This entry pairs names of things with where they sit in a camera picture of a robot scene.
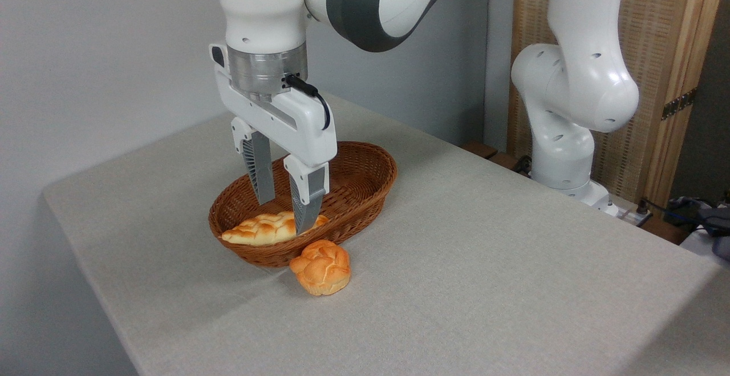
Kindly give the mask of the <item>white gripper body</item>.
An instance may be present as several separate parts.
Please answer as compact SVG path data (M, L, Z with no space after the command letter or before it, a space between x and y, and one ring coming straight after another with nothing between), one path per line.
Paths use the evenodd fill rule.
M249 54L212 44L222 102L235 116L310 167L329 162L337 151L333 114L316 97L285 79L307 79L307 46L275 54Z

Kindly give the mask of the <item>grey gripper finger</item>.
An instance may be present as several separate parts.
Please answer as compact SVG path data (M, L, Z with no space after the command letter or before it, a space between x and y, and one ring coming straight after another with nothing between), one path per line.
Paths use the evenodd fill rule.
M289 173L295 232L299 236L313 227L323 197L330 192L329 163L310 167L294 155L287 155L283 163Z
M261 132L249 126L240 117L230 122L234 145L242 155L249 179L259 204L275 199L270 140Z

